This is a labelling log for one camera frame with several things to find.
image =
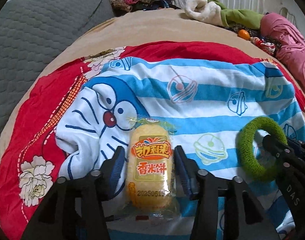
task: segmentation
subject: silver bolt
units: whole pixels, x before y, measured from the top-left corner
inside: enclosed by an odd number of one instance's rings
[[[235,177],[233,177],[233,180],[235,181],[235,182],[237,182],[237,183],[242,183],[244,180],[242,179],[242,177],[240,177],[240,176],[235,176]]]
[[[64,182],[66,182],[66,178],[65,177],[59,177],[58,179],[57,179],[57,183],[58,184],[61,184],[61,183],[64,183]]]
[[[97,176],[99,176],[101,174],[101,171],[100,170],[93,170],[92,172],[91,172],[91,176],[94,176],[94,177],[97,177]]]
[[[206,176],[208,174],[208,171],[206,171],[204,169],[200,169],[200,170],[198,170],[198,174],[201,176]]]

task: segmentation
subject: gray quilted fabric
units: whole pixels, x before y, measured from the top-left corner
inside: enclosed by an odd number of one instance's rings
[[[92,27],[109,0],[10,0],[0,11],[0,133],[40,72]]]

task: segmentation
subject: doraemon blanket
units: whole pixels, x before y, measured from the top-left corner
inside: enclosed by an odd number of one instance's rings
[[[236,135],[257,116],[269,116],[286,135],[305,141],[305,121],[293,85],[268,62],[233,65],[226,62],[169,59],[146,62],[127,57],[106,63],[98,76],[84,84],[75,101],[63,115],[56,131],[57,145],[70,154],[59,176],[76,179],[100,168],[117,146],[128,148],[132,127],[128,117],[150,116],[175,125],[173,146],[182,145],[200,168],[218,177],[242,176],[271,214],[277,227],[288,207],[274,182],[258,183],[248,178],[236,154]],[[254,154],[263,165],[273,162],[260,144],[264,133],[254,142]],[[126,160],[116,197],[105,212],[117,209],[123,201]],[[122,224],[109,225],[123,231],[116,239],[133,238],[129,233],[189,235],[194,210],[179,198],[183,223],[148,229]],[[223,203],[219,201],[218,237],[221,237]],[[284,225],[291,225],[287,217]]]

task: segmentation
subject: transparent plastic wrapper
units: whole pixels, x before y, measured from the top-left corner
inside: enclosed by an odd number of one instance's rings
[[[130,205],[124,211],[136,216],[174,217],[174,157],[167,122],[150,118],[130,118],[134,122],[128,149],[126,192]]]

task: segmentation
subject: green fuzzy ring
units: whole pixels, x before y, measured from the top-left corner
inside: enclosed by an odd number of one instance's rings
[[[245,172],[261,181],[273,181],[276,177],[276,167],[264,168],[254,157],[253,140],[257,130],[264,130],[277,137],[284,144],[287,143],[286,135],[280,126],[271,118],[260,116],[250,121],[238,136],[237,147],[239,157]]]

